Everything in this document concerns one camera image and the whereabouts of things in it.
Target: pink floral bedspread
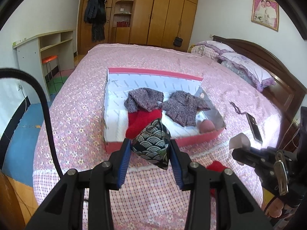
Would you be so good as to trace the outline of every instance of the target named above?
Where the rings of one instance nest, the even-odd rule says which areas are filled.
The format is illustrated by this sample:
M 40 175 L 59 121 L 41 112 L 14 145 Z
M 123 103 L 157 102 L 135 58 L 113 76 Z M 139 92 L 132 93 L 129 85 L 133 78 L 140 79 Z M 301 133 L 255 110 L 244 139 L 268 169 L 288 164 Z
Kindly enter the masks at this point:
M 253 147 L 275 147 L 281 120 L 278 110 L 255 88 L 217 62 L 197 54 L 156 47 L 102 44 L 90 50 L 76 67 L 50 111 L 63 172 L 70 168 L 91 169 L 109 158 L 102 142 L 107 67 L 149 68 L 203 77 L 201 86 L 221 113 L 227 129 L 216 140 L 181 150 L 204 166 L 218 160 L 233 169 L 261 205 L 259 178 L 251 167 L 242 167 L 233 160 L 228 144 L 231 137 L 244 132 Z M 263 138 L 262 146 L 253 140 L 245 115 L 237 114 L 230 101 L 255 117 Z M 40 204 L 59 180 L 45 125 L 36 145 L 33 170 L 34 193 Z M 121 190 L 111 191 L 110 197 L 115 229 L 184 229 L 189 192 L 178 189 L 171 167 L 167 171 L 159 169 L 133 153 L 125 184 Z M 213 228 L 216 224 L 214 199 L 211 202 Z M 87 229 L 86 202 L 83 228 Z

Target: bride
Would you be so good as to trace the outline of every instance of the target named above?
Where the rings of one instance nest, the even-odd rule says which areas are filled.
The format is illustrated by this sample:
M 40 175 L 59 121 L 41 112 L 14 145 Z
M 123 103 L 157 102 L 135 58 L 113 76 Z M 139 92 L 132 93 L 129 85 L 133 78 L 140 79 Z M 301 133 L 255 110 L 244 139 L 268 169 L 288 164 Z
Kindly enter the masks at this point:
M 260 22 L 265 22 L 265 12 L 266 12 L 266 2 L 265 0 L 261 0 L 259 2 L 258 7 L 254 13 L 255 20 Z

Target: desk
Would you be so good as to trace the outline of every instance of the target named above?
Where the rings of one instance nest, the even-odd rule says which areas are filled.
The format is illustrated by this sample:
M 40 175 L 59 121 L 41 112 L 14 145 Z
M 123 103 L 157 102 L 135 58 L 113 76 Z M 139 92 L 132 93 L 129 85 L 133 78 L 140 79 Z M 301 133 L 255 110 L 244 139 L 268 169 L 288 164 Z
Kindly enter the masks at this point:
M 42 65 L 41 59 L 50 55 L 57 55 L 61 71 L 75 68 L 73 30 L 39 34 L 13 46 L 13 49 L 17 50 L 20 70 L 31 74 L 39 82 L 45 92 L 47 101 L 50 101 L 45 80 L 48 73 L 46 73 L 46 65 Z M 22 86 L 31 103 L 40 103 L 38 95 L 29 84 L 22 81 Z

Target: cardboard box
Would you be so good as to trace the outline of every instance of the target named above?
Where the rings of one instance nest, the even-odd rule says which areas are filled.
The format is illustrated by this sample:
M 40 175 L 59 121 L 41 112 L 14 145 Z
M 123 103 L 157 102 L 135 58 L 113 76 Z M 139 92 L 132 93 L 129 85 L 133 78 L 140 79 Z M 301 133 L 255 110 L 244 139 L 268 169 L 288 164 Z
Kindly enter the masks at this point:
M 124 101 L 128 92 L 147 87 L 164 94 L 164 101 L 168 100 L 175 91 L 182 90 L 200 97 L 206 101 L 211 110 L 198 112 L 196 122 L 209 119 L 216 130 L 200 134 L 194 126 L 182 127 L 173 122 L 163 112 L 162 123 L 168 128 L 179 147 L 209 142 L 218 137 L 226 125 L 218 110 L 214 107 L 205 91 L 200 87 L 202 78 L 167 71 L 108 68 L 105 101 L 104 101 L 104 131 L 103 141 L 107 153 L 119 150 L 125 139 L 128 128 L 128 112 Z

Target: red cloth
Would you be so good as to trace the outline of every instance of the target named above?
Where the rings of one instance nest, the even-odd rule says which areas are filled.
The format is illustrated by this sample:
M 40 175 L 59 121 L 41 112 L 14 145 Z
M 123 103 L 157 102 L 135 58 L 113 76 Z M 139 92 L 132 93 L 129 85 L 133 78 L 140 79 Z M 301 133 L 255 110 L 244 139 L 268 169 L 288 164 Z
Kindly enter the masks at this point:
M 148 124 L 157 118 L 162 118 L 162 109 L 156 109 L 151 112 L 140 110 L 135 113 L 128 113 L 126 138 L 135 138 Z
M 206 167 L 207 170 L 217 171 L 217 172 L 223 172 L 224 169 L 227 169 L 227 167 L 223 166 L 218 161 L 214 161 L 212 164 L 210 164 L 208 167 Z M 215 196 L 215 189 L 210 189 L 210 194 L 214 197 Z

